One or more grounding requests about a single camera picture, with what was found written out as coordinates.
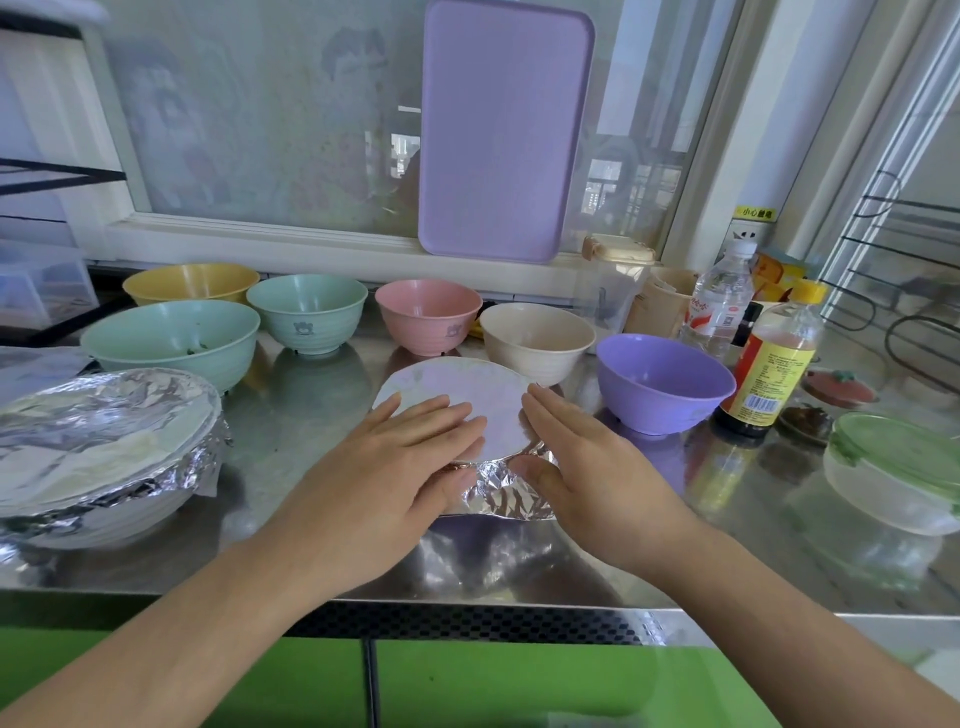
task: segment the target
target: mint green bowl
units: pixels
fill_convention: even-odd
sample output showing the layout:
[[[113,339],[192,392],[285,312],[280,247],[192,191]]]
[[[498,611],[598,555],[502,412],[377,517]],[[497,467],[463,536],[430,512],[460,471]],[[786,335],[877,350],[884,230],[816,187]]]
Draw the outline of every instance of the mint green bowl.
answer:
[[[305,273],[262,280],[247,301],[280,344],[301,356],[323,356],[356,331],[367,294],[359,280]]]
[[[170,301],[115,313],[88,328],[80,346],[112,372],[170,367],[200,375],[223,394],[253,360],[260,316],[230,301]]]

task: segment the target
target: yellow bottle cap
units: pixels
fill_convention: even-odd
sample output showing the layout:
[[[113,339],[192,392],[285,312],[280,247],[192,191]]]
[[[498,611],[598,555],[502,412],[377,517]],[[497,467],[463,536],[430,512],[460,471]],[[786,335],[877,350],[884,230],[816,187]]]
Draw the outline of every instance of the yellow bottle cap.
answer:
[[[827,285],[816,280],[798,280],[790,293],[790,301],[796,303],[819,303],[827,295]]]

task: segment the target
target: stainless steel counter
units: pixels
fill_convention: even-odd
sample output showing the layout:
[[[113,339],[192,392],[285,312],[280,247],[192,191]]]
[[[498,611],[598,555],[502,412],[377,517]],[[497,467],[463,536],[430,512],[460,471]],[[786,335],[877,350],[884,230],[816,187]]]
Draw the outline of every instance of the stainless steel counter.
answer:
[[[459,353],[484,355],[472,339]],[[384,379],[413,361],[372,309],[347,345],[320,360],[298,358],[261,332],[251,371],[225,399],[234,446],[216,497],[192,497],[132,543],[8,558],[0,596],[40,592],[49,599],[29,604],[48,604],[69,593],[163,594],[252,534],[360,421]],[[617,427],[602,410],[593,365],[587,357],[563,382],[564,393]],[[818,451],[776,431],[759,448],[709,424],[683,436],[633,439],[705,519],[869,636],[891,648],[960,646],[960,539],[911,536],[860,514],[818,480]],[[406,602],[407,617],[417,613],[410,604],[602,610],[632,626],[641,643],[709,644],[663,593],[586,555],[555,522],[440,519],[400,565],[343,599],[353,611]],[[19,611],[34,609],[21,604]],[[63,602],[65,625],[69,609]],[[432,619],[444,614],[443,606],[424,610]],[[3,613],[0,605],[0,619]]]

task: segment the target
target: red lid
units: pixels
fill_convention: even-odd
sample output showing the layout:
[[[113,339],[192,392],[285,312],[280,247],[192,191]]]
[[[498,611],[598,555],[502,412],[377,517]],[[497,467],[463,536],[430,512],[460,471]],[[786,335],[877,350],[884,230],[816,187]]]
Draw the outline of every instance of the red lid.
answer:
[[[859,409],[876,401],[873,388],[857,379],[853,372],[810,369],[801,386],[817,400],[844,409]]]

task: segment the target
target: pink bowl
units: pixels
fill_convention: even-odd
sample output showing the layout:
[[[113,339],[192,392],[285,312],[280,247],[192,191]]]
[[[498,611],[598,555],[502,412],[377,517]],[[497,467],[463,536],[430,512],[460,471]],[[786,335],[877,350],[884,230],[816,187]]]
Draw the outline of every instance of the pink bowl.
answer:
[[[449,280],[395,280],[376,292],[387,330],[418,356],[439,356],[464,343],[483,304],[480,294]]]

